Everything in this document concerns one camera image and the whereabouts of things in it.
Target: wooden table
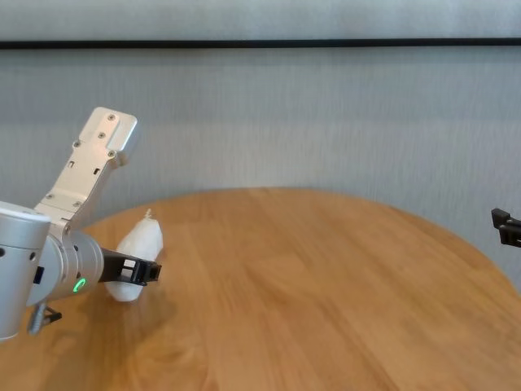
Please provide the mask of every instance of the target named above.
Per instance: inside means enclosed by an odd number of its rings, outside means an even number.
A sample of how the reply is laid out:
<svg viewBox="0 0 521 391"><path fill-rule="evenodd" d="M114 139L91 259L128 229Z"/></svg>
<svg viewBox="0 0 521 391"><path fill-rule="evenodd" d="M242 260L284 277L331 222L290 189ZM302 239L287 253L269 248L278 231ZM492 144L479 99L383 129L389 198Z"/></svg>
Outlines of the wooden table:
<svg viewBox="0 0 521 391"><path fill-rule="evenodd" d="M101 285L56 302L63 320L0 345L2 391L521 390L519 295L430 222L273 189L163 200L87 231L114 248L148 208L160 282L135 303Z"/></svg>

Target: gray wall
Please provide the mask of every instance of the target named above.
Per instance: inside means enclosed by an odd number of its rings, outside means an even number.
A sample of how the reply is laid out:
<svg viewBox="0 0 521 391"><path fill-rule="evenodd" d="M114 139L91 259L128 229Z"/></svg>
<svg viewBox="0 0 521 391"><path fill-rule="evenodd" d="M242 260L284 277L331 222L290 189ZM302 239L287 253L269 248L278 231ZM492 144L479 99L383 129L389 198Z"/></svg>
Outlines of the gray wall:
<svg viewBox="0 0 521 391"><path fill-rule="evenodd" d="M96 217L216 187L345 191L457 232L521 288L521 48L0 52L0 199L34 205L93 107L142 141Z"/></svg>
<svg viewBox="0 0 521 391"><path fill-rule="evenodd" d="M519 0L0 0L4 40L519 37Z"/></svg>

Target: round wooden table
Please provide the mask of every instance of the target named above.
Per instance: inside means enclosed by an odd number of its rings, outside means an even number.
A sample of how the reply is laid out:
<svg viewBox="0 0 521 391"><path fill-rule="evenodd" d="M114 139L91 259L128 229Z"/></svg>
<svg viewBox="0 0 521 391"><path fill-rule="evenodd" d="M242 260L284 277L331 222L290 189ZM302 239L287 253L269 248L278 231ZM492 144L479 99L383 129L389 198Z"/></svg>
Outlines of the round wooden table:
<svg viewBox="0 0 521 391"><path fill-rule="evenodd" d="M55 302L61 321L0 345L2 391L521 389L519 295L430 222L260 189L163 200L87 232L114 248L148 208L160 281L134 303L102 285Z"/></svg>

